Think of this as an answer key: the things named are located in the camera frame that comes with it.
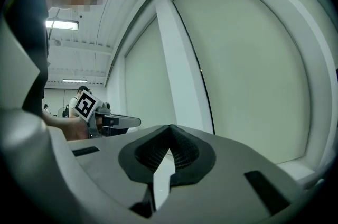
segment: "fluorescent light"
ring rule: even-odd
[[[64,79],[63,82],[87,83],[87,81],[83,79]]]
[[[53,20],[46,20],[46,27],[51,28]],[[53,29],[66,29],[77,31],[79,29],[79,22],[72,20],[55,20]]]

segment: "person in background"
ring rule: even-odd
[[[69,101],[69,106],[68,106],[68,114],[69,114],[69,118],[76,118],[79,115],[75,112],[75,105],[78,102],[80,95],[82,94],[82,91],[89,91],[88,88],[86,86],[80,86],[80,88],[78,89],[78,93]]]
[[[96,5],[99,0],[6,0],[3,12],[13,34],[40,74],[23,104],[23,110],[41,117],[48,126],[61,129],[67,140],[86,139],[88,130],[81,118],[56,118],[42,110],[43,89],[48,80],[48,35],[45,21],[48,11],[55,7],[73,8],[77,5]]]
[[[46,111],[46,112],[48,112],[48,113],[50,113],[49,110],[48,110],[48,105],[47,104],[44,104],[43,110]]]

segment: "wall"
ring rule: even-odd
[[[72,99],[77,93],[78,90],[64,90],[64,107],[69,104],[70,99]]]
[[[175,0],[204,76],[215,134],[274,163],[304,155],[309,90],[292,38],[260,0]]]
[[[88,87],[91,93],[96,97],[99,98],[102,102],[107,102],[107,90],[105,88],[100,87]]]
[[[110,103],[110,109],[113,114],[127,114],[125,101],[125,68],[125,57],[120,55],[111,71],[106,86],[107,101]]]
[[[126,101],[128,116],[140,118],[140,128],[176,124],[157,19],[126,57]]]
[[[57,115],[60,108],[63,108],[63,91],[62,89],[45,89],[44,99],[42,99],[42,108],[44,104],[48,105],[51,114]]]

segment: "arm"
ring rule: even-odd
[[[61,129],[68,141],[88,138],[87,124],[81,117],[71,119],[57,118],[43,110],[42,119],[48,126]]]
[[[77,118],[76,112],[75,112],[76,103],[77,103],[77,100],[75,98],[72,98],[69,102],[69,106],[68,106],[68,117],[69,118]]]

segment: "white curved frame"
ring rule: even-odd
[[[276,14],[285,28],[288,29],[288,32],[294,39],[301,53],[308,77],[311,97],[311,125],[306,153],[301,158],[278,165],[299,183],[306,184],[321,175],[321,172],[326,168],[326,164],[332,160],[332,156],[334,155],[332,145],[338,121],[338,85],[335,66],[321,30],[300,1],[262,1]],[[159,7],[159,4],[164,3],[172,9],[170,5],[172,2],[170,0],[153,0],[140,15],[130,31],[119,55],[119,58],[123,59],[117,60],[119,64],[122,64],[121,69],[124,69],[125,55],[148,24],[154,19],[156,11],[159,16],[163,15],[163,13],[161,13],[163,7]],[[166,14],[177,14],[173,11],[171,12],[172,13],[167,11]],[[165,31],[166,28],[169,27],[167,24],[162,27],[161,23],[159,23],[159,25],[161,34],[162,30]],[[175,24],[175,26],[178,28],[175,33],[182,34],[182,30],[179,29],[182,24]],[[181,38],[184,39],[182,44],[187,44],[187,38],[184,36]],[[124,84],[124,73],[119,74],[119,79],[120,83]],[[125,90],[123,85],[115,87],[112,89],[119,91]]]

